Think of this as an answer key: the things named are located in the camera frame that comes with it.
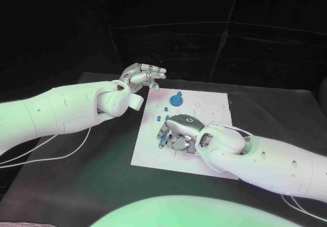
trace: dark wall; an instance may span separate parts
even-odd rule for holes
[[[125,65],[151,62],[170,79],[315,94],[327,75],[323,0],[155,2],[102,3]]]
[[[1,9],[0,103],[75,84],[85,71],[121,73],[99,1],[13,2]],[[17,145],[0,161],[26,153],[36,143],[37,139]],[[0,196],[19,170],[0,169]]]

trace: blue piece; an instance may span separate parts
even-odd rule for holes
[[[181,98],[181,92],[179,91],[176,96],[171,96],[170,98],[170,104],[173,106],[180,106],[183,104],[183,98]]]
[[[160,144],[158,144],[158,148],[164,148],[164,144],[163,144],[163,141],[166,140],[166,137],[164,136],[161,136],[161,138],[160,138]]]

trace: robotic hand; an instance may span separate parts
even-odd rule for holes
[[[215,122],[204,126],[186,114],[168,118],[157,139],[170,131],[177,139],[163,144],[180,151],[194,146],[196,155],[216,172],[230,172],[278,194],[327,202],[327,157],[233,126]]]
[[[132,64],[118,80],[56,87],[33,98],[0,104],[0,155],[17,144],[42,136],[78,132],[140,110],[141,86],[158,90],[154,79],[166,69]]]

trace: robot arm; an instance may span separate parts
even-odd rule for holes
[[[140,110],[141,85],[158,90],[154,79],[166,69],[132,64],[118,80],[56,87],[33,98],[0,104],[0,155],[17,144],[47,135],[78,132]]]
[[[187,131],[192,139],[184,147],[176,146],[181,144],[177,140],[183,135],[163,144],[184,150],[190,143],[196,155],[216,172],[230,172],[245,182],[278,194],[327,202],[327,157],[251,133],[243,137],[232,126],[213,122],[196,131],[197,127],[199,120],[180,114],[167,120],[157,137],[170,131],[177,134]]]

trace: gray table surface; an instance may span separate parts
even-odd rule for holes
[[[79,83],[117,75],[85,72]],[[163,88],[228,93],[233,126],[327,155],[327,120],[310,91],[158,80]],[[147,99],[148,88],[138,94]],[[131,166],[144,104],[92,127],[79,151],[65,159],[26,164],[0,203],[0,220],[86,227],[124,205],[163,195],[196,195],[258,208],[302,226],[325,223],[294,210],[281,196],[243,181]],[[59,135],[29,160],[71,153],[88,130]],[[327,204],[298,198],[304,209],[325,217]]]

